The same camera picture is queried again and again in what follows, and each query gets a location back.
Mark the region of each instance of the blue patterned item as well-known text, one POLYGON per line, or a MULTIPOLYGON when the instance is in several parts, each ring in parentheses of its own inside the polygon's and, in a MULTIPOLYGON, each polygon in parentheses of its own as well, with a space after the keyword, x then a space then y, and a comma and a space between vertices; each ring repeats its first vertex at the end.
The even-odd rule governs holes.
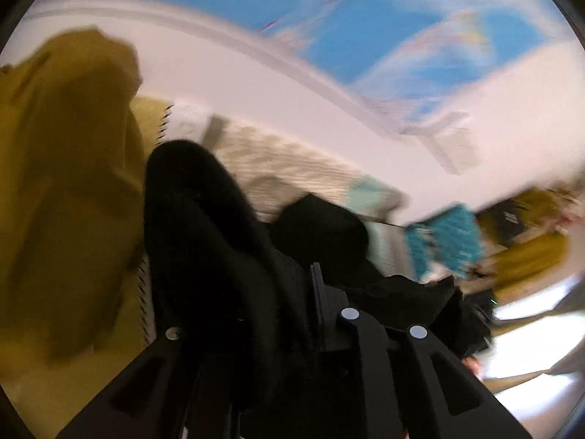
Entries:
POLYGON ((410 262, 414 269, 414 276, 416 280, 426 273, 429 262, 433 259, 431 246, 425 238, 424 230, 426 226, 421 224, 413 224, 404 230, 406 244, 410 254, 410 262))
POLYGON ((475 215, 464 205, 456 205, 427 222, 407 227, 406 236, 417 279, 428 270, 432 259, 457 277, 467 278, 469 268, 482 258, 475 215), (431 243, 425 238, 423 228, 428 230, 431 243))

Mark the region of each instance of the black fabric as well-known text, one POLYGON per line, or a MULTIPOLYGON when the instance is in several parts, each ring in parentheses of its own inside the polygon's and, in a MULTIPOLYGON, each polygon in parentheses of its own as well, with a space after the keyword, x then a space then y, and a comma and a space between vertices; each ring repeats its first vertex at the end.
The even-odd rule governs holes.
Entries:
POLYGON ((273 223, 270 238, 305 270, 319 262, 330 286, 363 288, 384 277, 366 259, 369 239, 362 221, 315 195, 286 206, 273 223))
POLYGON ((457 357, 477 353, 488 347, 490 327, 477 305, 457 289, 429 329, 457 357))
POLYGON ((243 404, 267 400, 292 359, 310 361, 305 271, 274 249, 237 185, 202 147, 169 142, 151 155, 144 243, 159 333, 176 323, 202 349, 235 349, 243 404))
POLYGON ((481 309, 463 298, 453 277, 432 286, 401 275, 384 278, 366 257, 365 226, 347 209, 307 195, 283 209, 270 238, 305 269, 320 263, 326 284, 343 289, 352 306, 386 327, 429 327, 461 358, 485 347, 490 337, 481 309))
POLYGON ((491 325, 494 322, 494 308, 498 304, 493 289, 482 290, 465 296, 468 302, 476 304, 485 317, 486 323, 491 325))

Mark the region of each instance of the white wall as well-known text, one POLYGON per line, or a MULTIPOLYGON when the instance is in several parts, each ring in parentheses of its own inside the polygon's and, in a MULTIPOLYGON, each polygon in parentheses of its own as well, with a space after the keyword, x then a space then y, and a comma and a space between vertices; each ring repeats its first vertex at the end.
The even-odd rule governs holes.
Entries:
POLYGON ((585 52, 548 46, 496 74, 447 109, 466 110, 482 163, 452 175, 414 137, 383 136, 374 115, 327 77, 270 42, 210 18, 136 0, 37 3, 0 63, 16 63, 48 36, 97 25, 133 43, 141 92, 204 104, 269 127, 350 164, 410 197, 394 218, 413 221, 454 201, 472 208, 585 162, 585 52))

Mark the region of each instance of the clothing pile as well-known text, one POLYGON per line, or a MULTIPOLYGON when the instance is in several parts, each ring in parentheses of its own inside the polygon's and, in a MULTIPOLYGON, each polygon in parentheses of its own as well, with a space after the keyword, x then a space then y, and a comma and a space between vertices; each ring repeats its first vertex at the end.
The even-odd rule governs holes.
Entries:
POLYGON ((116 335, 142 240, 158 333, 179 326, 202 348, 236 345, 243 405, 282 391, 283 374, 310 369, 315 262, 326 284, 386 327, 425 325, 461 359, 484 347, 485 315, 452 277, 423 286, 370 260, 372 230, 360 215, 380 221, 395 205, 389 190, 330 164, 342 189, 291 191, 281 178, 297 175, 270 168, 244 183, 252 204, 237 183, 247 173, 232 150, 239 135, 229 131, 214 142, 229 171, 185 140, 160 145, 144 171, 154 136, 139 120, 149 110, 135 99, 139 86, 134 51, 95 30, 52 38, 0 74, 0 379, 116 335), (385 195, 363 204, 358 191, 385 195), (346 207, 331 202, 342 199, 346 207))
POLYGON ((581 220, 580 203, 563 190, 531 188, 478 214, 486 256, 478 270, 499 290, 514 289, 561 264, 566 227, 581 220))
POLYGON ((404 229, 391 223, 405 198, 395 188, 281 134, 193 104, 169 108, 160 141, 170 140, 191 140, 209 150, 263 222, 309 193, 349 209, 368 230, 367 256, 376 268, 385 276, 414 278, 404 229))

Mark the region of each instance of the mustard yellow fabric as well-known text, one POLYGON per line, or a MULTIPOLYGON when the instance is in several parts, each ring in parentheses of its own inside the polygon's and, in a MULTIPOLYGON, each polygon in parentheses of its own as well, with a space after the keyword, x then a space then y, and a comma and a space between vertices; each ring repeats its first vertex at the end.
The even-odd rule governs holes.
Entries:
POLYGON ((513 200, 522 208, 519 213, 522 221, 528 226, 540 224, 542 218, 551 216, 558 210, 553 194, 542 188, 526 190, 513 200))
POLYGON ((496 254, 497 287, 529 279, 556 266, 565 258, 568 243, 563 234, 543 234, 496 254))
POLYGON ((94 346, 66 362, 42 365, 2 382, 36 439, 54 439, 144 349, 136 291, 136 276, 126 275, 113 330, 94 346))
POLYGON ((112 329, 142 233, 136 54, 96 30, 0 74, 0 378, 112 329))
POLYGON ((172 105, 164 99, 146 96, 136 96, 130 103, 130 109, 142 135, 144 157, 147 159, 160 141, 160 128, 172 105))

